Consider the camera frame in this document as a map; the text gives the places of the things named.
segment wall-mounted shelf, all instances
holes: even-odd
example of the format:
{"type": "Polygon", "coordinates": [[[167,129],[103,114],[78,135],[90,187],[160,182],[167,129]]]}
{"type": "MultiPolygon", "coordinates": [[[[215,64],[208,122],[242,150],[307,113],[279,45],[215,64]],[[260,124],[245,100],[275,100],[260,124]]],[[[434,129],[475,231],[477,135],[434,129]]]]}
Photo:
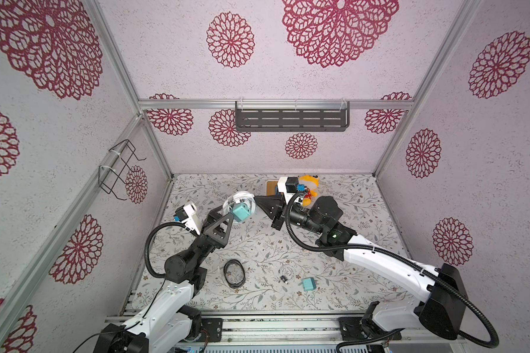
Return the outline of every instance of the wall-mounted shelf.
{"type": "Polygon", "coordinates": [[[248,109],[236,102],[236,129],[250,132],[345,131],[349,102],[339,109],[248,109]]]}

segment black mounting plate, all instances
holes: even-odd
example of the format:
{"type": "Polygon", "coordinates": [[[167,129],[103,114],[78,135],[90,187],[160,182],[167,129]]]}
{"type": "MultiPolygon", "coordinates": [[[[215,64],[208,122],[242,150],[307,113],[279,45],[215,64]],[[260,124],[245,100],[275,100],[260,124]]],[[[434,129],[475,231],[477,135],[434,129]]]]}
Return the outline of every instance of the black mounting plate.
{"type": "MultiPolygon", "coordinates": [[[[341,339],[344,341],[359,341],[368,337],[363,329],[361,329],[361,317],[340,317],[339,331],[341,332],[341,339]]],[[[400,332],[393,335],[392,341],[399,341],[403,338],[400,332]]]]}
{"type": "MultiPolygon", "coordinates": [[[[202,319],[202,328],[208,331],[208,342],[220,342],[222,340],[222,323],[223,319],[202,319]]],[[[195,342],[204,343],[206,335],[204,332],[195,340],[195,342]]]]}

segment aluminum rail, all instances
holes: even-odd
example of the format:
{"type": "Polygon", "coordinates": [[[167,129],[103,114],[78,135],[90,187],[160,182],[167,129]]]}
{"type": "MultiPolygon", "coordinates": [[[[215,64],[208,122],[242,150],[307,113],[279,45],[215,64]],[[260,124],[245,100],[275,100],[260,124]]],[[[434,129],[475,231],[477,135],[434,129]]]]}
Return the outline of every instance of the aluminum rail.
{"type": "MultiPolygon", "coordinates": [[[[344,109],[341,99],[140,99],[141,109],[344,109]]],[[[350,109],[410,109],[414,101],[355,99],[350,109]]]]}

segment black cable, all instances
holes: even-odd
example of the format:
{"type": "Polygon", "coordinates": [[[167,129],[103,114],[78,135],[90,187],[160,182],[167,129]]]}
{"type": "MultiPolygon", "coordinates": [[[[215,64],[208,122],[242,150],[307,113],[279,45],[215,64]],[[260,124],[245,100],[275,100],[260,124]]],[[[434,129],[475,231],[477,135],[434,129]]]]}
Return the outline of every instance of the black cable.
{"type": "Polygon", "coordinates": [[[110,331],[110,332],[99,332],[99,333],[95,333],[95,334],[89,336],[87,339],[85,339],[81,344],[79,344],[78,347],[75,348],[74,351],[73,351],[72,353],[75,353],[75,352],[76,352],[76,351],[77,351],[77,350],[78,350],[83,344],[86,343],[86,341],[88,341],[89,339],[91,339],[91,338],[94,337],[94,336],[99,336],[99,335],[101,335],[101,334],[107,334],[107,333],[118,333],[118,332],[122,332],[122,331],[124,331],[124,330],[129,330],[130,328],[136,327],[137,324],[139,324],[139,323],[140,323],[140,321],[137,321],[136,323],[134,323],[134,324],[133,324],[132,326],[130,326],[129,328],[122,328],[121,330],[118,330],[118,331],[110,331]]]}
{"type": "MultiPolygon", "coordinates": [[[[158,291],[157,293],[155,293],[155,295],[153,296],[153,300],[151,301],[151,304],[149,304],[148,309],[145,311],[145,313],[144,313],[143,316],[141,317],[142,319],[145,319],[145,315],[148,314],[149,309],[151,309],[151,306],[153,305],[153,303],[155,303],[155,298],[157,297],[157,294],[159,294],[159,292],[161,292],[161,290],[162,290],[164,284],[165,284],[165,279],[163,280],[163,283],[161,284],[161,288],[159,288],[159,291],[158,291]]],[[[133,324],[132,326],[130,326],[130,327],[127,327],[127,328],[126,328],[126,327],[122,327],[122,329],[121,329],[121,330],[118,330],[118,331],[110,331],[110,332],[99,332],[99,333],[95,333],[95,334],[91,335],[90,337],[88,337],[87,339],[85,339],[81,344],[79,344],[78,347],[75,348],[75,350],[74,350],[72,353],[75,353],[75,352],[76,352],[76,351],[77,351],[77,350],[78,350],[83,344],[86,343],[86,341],[88,341],[89,339],[91,339],[91,338],[94,337],[94,336],[99,336],[99,335],[101,335],[101,334],[106,334],[106,333],[117,333],[117,332],[122,332],[122,331],[125,331],[125,330],[129,330],[129,329],[131,329],[131,328],[136,327],[140,322],[141,322],[141,320],[140,320],[140,321],[137,321],[136,323],[134,323],[134,324],[133,324]]]]}
{"type": "Polygon", "coordinates": [[[241,262],[239,260],[236,260],[236,259],[231,259],[229,260],[228,262],[226,262],[226,265],[224,265],[224,278],[226,279],[226,283],[228,284],[228,286],[230,288],[233,288],[233,289],[236,289],[236,288],[239,288],[241,286],[243,286],[245,284],[245,270],[244,270],[244,266],[241,264],[241,262]],[[242,272],[242,275],[243,275],[243,279],[238,282],[238,283],[230,283],[230,281],[228,280],[228,267],[231,265],[231,264],[235,264],[235,265],[238,265],[241,269],[241,272],[242,272]]]}
{"type": "Polygon", "coordinates": [[[204,340],[204,347],[198,353],[204,353],[206,347],[208,346],[208,341],[210,340],[210,335],[208,334],[208,331],[206,329],[202,329],[202,331],[206,335],[206,339],[204,340]]]}
{"type": "Polygon", "coordinates": [[[446,292],[452,294],[454,297],[459,299],[466,307],[469,308],[469,310],[473,311],[473,313],[477,316],[477,318],[483,323],[485,328],[487,329],[487,332],[489,333],[489,336],[491,336],[490,341],[483,341],[477,337],[473,337],[472,335],[469,335],[463,331],[459,331],[459,335],[463,338],[465,338],[468,341],[471,341],[473,343],[476,343],[480,346],[486,347],[486,348],[495,348],[498,346],[498,334],[491,324],[491,322],[487,319],[485,314],[479,310],[472,302],[470,302],[467,298],[465,298],[461,293],[458,292],[457,289],[455,289],[453,286],[449,285],[446,281],[439,278],[438,276],[435,276],[433,273],[426,271],[422,266],[417,265],[416,263],[410,261],[407,258],[403,258],[401,255],[398,255],[392,251],[389,251],[387,249],[383,249],[382,247],[373,247],[369,245],[362,245],[362,244],[343,244],[343,245],[334,245],[334,246],[326,246],[326,247],[315,247],[310,246],[308,244],[304,244],[300,239],[297,238],[296,234],[293,231],[292,226],[290,225],[290,210],[293,208],[293,203],[295,200],[303,195],[303,192],[298,192],[294,194],[289,202],[286,204],[285,208],[285,223],[286,223],[286,230],[289,233],[291,239],[301,248],[309,251],[315,251],[315,252],[324,252],[324,251],[334,251],[334,250],[345,250],[345,249],[363,249],[363,250],[369,250],[369,251],[376,251],[380,252],[384,255],[387,255],[391,258],[394,258],[404,264],[409,265],[410,267],[414,268],[417,272],[420,272],[424,276],[427,276],[428,278],[432,279],[436,282],[437,285],[442,287],[446,292]]]}
{"type": "Polygon", "coordinates": [[[87,339],[85,339],[81,344],[78,345],[77,348],[75,348],[75,350],[72,352],[72,353],[75,353],[83,344],[86,343],[86,341],[88,341],[89,339],[91,339],[92,337],[94,336],[99,336],[101,334],[105,334],[105,333],[115,333],[114,331],[110,331],[110,332],[99,332],[99,333],[95,333],[93,335],[91,335],[90,337],[88,337],[87,339]]]}
{"type": "Polygon", "coordinates": [[[163,283],[161,283],[161,288],[159,288],[157,293],[155,293],[155,295],[153,296],[153,300],[151,301],[151,304],[149,304],[148,309],[143,313],[143,316],[141,317],[142,319],[145,319],[145,315],[148,314],[149,309],[151,309],[151,306],[153,305],[153,303],[155,303],[155,299],[157,298],[157,294],[159,294],[159,292],[161,292],[161,290],[163,289],[163,286],[165,285],[165,281],[166,281],[166,279],[163,280],[163,283]]]}
{"type": "Polygon", "coordinates": [[[374,338],[366,338],[366,339],[362,339],[361,341],[341,342],[341,343],[337,344],[336,352],[337,353],[341,353],[341,351],[339,349],[342,348],[342,347],[345,347],[345,346],[355,346],[356,344],[368,344],[368,343],[381,341],[382,339],[385,339],[385,338],[388,338],[388,337],[392,337],[393,335],[395,335],[396,333],[399,333],[402,330],[403,329],[392,330],[392,331],[390,331],[390,332],[388,332],[388,333],[386,333],[386,334],[384,334],[382,336],[374,337],[374,338]]]}
{"type": "MultiPolygon", "coordinates": [[[[155,237],[155,235],[157,234],[158,231],[160,231],[163,228],[172,227],[172,226],[186,228],[186,226],[183,223],[181,223],[181,222],[166,222],[166,223],[162,223],[162,224],[159,224],[158,226],[156,226],[151,231],[151,233],[149,233],[148,238],[145,241],[145,247],[143,248],[143,260],[145,262],[145,268],[147,268],[149,274],[152,275],[153,277],[155,277],[156,279],[165,278],[165,274],[164,273],[157,273],[153,269],[153,267],[151,267],[151,262],[149,261],[149,250],[150,250],[149,248],[151,247],[151,241],[153,240],[153,238],[155,237]]],[[[191,234],[193,234],[196,237],[198,236],[198,234],[196,232],[194,232],[194,230],[191,230],[191,234]]]]}

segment metal bracket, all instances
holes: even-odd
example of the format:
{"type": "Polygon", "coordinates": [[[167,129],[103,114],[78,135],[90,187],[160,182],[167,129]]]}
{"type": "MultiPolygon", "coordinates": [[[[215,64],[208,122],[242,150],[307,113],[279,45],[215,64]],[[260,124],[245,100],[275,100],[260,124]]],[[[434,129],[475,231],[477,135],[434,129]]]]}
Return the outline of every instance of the metal bracket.
{"type": "MultiPolygon", "coordinates": [[[[341,332],[341,339],[343,341],[360,341],[361,339],[372,338],[371,335],[367,335],[361,325],[361,316],[358,317],[340,317],[339,330],[341,332]]],[[[395,334],[390,340],[400,341],[403,338],[401,333],[395,334]]]]}
{"type": "MultiPolygon", "coordinates": [[[[208,342],[220,342],[222,340],[223,319],[202,319],[202,330],[208,332],[208,342]]],[[[206,341],[206,335],[203,332],[194,342],[206,341]]]]}
{"type": "Polygon", "coordinates": [[[349,126],[349,102],[343,109],[241,109],[236,102],[236,130],[345,131],[349,126]]]}

